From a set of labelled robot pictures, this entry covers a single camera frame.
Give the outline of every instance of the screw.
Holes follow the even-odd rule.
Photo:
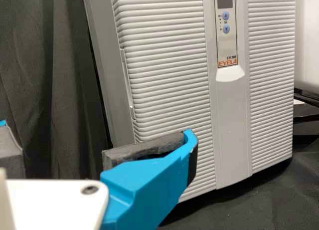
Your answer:
[[[90,194],[94,194],[99,190],[98,187],[96,186],[87,186],[82,190],[82,194],[84,195],[90,195]]]

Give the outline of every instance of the black curtain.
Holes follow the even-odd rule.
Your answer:
[[[83,0],[0,0],[0,119],[29,178],[98,178],[110,144]]]

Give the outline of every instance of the ribbed panel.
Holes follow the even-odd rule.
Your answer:
[[[292,154],[295,0],[248,0],[253,173]]]
[[[125,50],[136,141],[191,128],[196,178],[183,198],[216,187],[202,0],[112,0]]]

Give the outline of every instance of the white box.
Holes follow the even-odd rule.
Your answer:
[[[295,0],[84,2],[113,144],[198,136],[181,201],[292,156]]]

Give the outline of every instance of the gray foam block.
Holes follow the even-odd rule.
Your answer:
[[[0,127],[0,167],[5,168],[9,179],[25,178],[22,148],[8,126]]]
[[[104,150],[102,151],[103,169],[108,170],[123,162],[171,152],[182,146],[183,143],[183,133],[175,132],[147,142]]]

